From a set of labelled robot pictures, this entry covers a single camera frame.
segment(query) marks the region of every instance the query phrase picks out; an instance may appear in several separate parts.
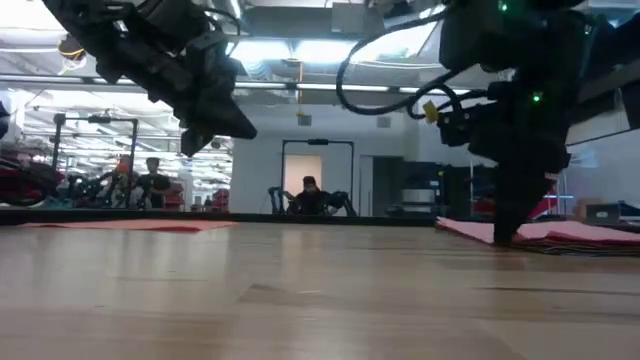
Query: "wooden table surface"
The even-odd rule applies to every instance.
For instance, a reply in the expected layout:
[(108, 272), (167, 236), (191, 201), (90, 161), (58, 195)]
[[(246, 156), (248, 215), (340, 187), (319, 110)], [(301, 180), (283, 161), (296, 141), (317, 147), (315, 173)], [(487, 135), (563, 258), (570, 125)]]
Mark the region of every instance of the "wooden table surface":
[(420, 228), (0, 228), (0, 359), (637, 360), (640, 260)]

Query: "black cable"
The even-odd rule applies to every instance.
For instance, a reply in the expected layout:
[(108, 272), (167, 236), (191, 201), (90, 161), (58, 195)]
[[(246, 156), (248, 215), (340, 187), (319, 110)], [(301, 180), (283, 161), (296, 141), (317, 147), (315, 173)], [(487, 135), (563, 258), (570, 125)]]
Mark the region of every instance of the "black cable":
[[(459, 101), (464, 101), (464, 100), (471, 100), (471, 99), (479, 99), (479, 98), (483, 98), (486, 97), (488, 94), (487, 90), (484, 89), (475, 89), (475, 90), (469, 90), (469, 92), (464, 93), (462, 95), (458, 95), (458, 100)], [(444, 110), (446, 108), (448, 108), (449, 106), (451, 106), (451, 100), (441, 104), (440, 106), (438, 106), (438, 111), (440, 110)]]
[(413, 106), (413, 104), (415, 104), (418, 99), (420, 99), (424, 94), (428, 93), (429, 91), (433, 90), (433, 88), (431, 88), (431, 86), (433, 86), (433, 84), (435, 82), (438, 83), (444, 83), (445, 81), (453, 78), (455, 75), (459, 74), (462, 70), (459, 71), (455, 71), (455, 72), (448, 72), (444, 75), (441, 75), (440, 77), (433, 79), (432, 81), (430, 81), (429, 83), (427, 83), (426, 85), (424, 85), (423, 87), (421, 87), (414, 95), (401, 100), (395, 104), (391, 104), (391, 105), (386, 105), (386, 106), (382, 106), (382, 107), (378, 107), (378, 108), (363, 108), (363, 107), (359, 107), (357, 105), (353, 105), (351, 103), (349, 103), (349, 101), (347, 100), (345, 93), (344, 93), (344, 89), (343, 84), (344, 84), (344, 75), (347, 71), (347, 68), (349, 67), (351, 58), (353, 57), (353, 55), (355, 55), (358, 51), (360, 51), (362, 48), (364, 48), (365, 46), (367, 46), (368, 44), (378, 40), (379, 38), (397, 32), (397, 31), (401, 31), (401, 30), (407, 30), (407, 29), (411, 29), (417, 26), (422, 26), (422, 25), (426, 25), (428, 23), (431, 22), (437, 22), (440, 20), (443, 20), (448, 14), (450, 14), (452, 11), (455, 11), (455, 4), (449, 6), (448, 8), (446, 8), (445, 10), (435, 14), (435, 15), (431, 15), (429, 17), (426, 17), (424, 19), (417, 19), (417, 20), (411, 20), (408, 21), (406, 23), (403, 24), (399, 24), (399, 25), (395, 25), (390, 27), (389, 29), (372, 35), (364, 40), (361, 40), (360, 42), (358, 42), (353, 49), (351, 49), (351, 52), (349, 52), (349, 55), (347, 56), (347, 58), (342, 62), (342, 64), (340, 64), (340, 68), (338, 69), (338, 73), (336, 75), (336, 93), (338, 95), (338, 99), (340, 100), (340, 103), (349, 111), (354, 112), (356, 114), (360, 114), (360, 115), (383, 115), (383, 114), (387, 114), (390, 113), (392, 111), (396, 111), (399, 110), (403, 107), (406, 106)]
[(425, 115), (419, 115), (413, 112), (413, 107), (420, 100), (421, 97), (428, 94), (430, 91), (438, 89), (442, 90), (447, 97), (449, 97), (449, 102), (453, 105), (453, 110), (458, 114), (462, 113), (462, 105), (460, 104), (460, 100), (458, 98), (458, 94), (453, 91), (449, 86), (445, 84), (449, 79), (456, 76), (460, 72), (449, 71), (444, 75), (438, 76), (437, 78), (429, 81), (425, 85), (423, 85), (418, 91), (415, 93), (415, 98), (413, 101), (409, 102), (406, 106), (407, 114), (412, 119), (421, 120), (425, 118)]
[[(226, 17), (227, 19), (230, 19), (231, 22), (233, 22), (233, 24), (236, 26), (236, 35), (238, 36), (238, 40), (235, 42), (235, 44), (233, 44), (233, 47), (231, 48), (231, 51), (229, 51), (229, 55), (233, 54), (233, 51), (238, 47), (238, 44), (240, 44), (240, 35), (242, 34), (242, 25), (240, 24), (240, 20), (238, 20), (237, 17), (233, 16), (230, 12), (224, 11), (224, 10), (219, 10), (219, 9), (214, 9), (211, 7), (205, 7), (204, 8), (205, 12), (211, 12), (214, 14), (218, 14), (218, 15), (222, 15), (224, 17)], [(215, 19), (209, 19), (209, 21), (213, 24), (213, 26), (216, 26), (217, 21)]]

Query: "white wall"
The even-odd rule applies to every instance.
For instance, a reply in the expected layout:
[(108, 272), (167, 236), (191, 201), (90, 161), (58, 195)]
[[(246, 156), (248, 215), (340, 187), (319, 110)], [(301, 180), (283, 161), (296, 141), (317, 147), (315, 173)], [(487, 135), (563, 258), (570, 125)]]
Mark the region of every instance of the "white wall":
[[(281, 149), (283, 139), (300, 139), (326, 137), (331, 140), (347, 140), (355, 143), (354, 156), (354, 206), (360, 201), (360, 159), (362, 156), (402, 156), (404, 146), (400, 135), (381, 135), (365, 137), (364, 134), (347, 134), (338, 137), (267, 134), (254, 140), (236, 140), (233, 155), (233, 173), (229, 206), (233, 213), (270, 213), (271, 206), (267, 189), (280, 185)], [(350, 149), (345, 145), (308, 146), (306, 144), (289, 144), (287, 154), (322, 156), (323, 188), (326, 191), (350, 190)], [(363, 174), (371, 177), (370, 172)]]
[[(572, 127), (568, 143), (629, 129), (624, 112), (597, 116)], [(576, 199), (602, 198), (640, 203), (640, 131), (569, 147), (575, 158), (566, 170), (567, 191)]]

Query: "red fabric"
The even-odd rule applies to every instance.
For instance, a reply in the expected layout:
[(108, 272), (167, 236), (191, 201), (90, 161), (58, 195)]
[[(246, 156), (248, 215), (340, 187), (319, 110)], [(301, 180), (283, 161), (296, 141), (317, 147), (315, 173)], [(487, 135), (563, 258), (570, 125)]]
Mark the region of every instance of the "red fabric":
[(204, 220), (116, 220), (62, 224), (25, 224), (22, 227), (105, 229), (105, 230), (152, 230), (171, 232), (199, 232), (235, 225), (228, 221)]
[[(438, 218), (438, 225), (485, 243), (493, 243), (493, 224), (462, 222)], [(539, 241), (546, 238), (555, 238), (567, 242), (640, 244), (640, 234), (589, 226), (576, 221), (552, 221), (538, 224), (524, 224), (518, 230), (513, 241), (529, 242)]]

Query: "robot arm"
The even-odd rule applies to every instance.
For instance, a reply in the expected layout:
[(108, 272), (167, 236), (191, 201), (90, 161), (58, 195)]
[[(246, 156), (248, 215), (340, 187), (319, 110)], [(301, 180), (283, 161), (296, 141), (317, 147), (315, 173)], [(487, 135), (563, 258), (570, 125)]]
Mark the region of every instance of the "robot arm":
[(187, 129), (185, 155), (193, 156), (214, 135), (256, 136), (231, 98), (240, 65), (226, 55), (227, 37), (205, 9), (185, 0), (146, 0), (137, 7), (107, 0), (44, 3), (96, 58), (100, 76), (111, 83), (126, 76), (147, 90), (149, 100), (174, 109)]

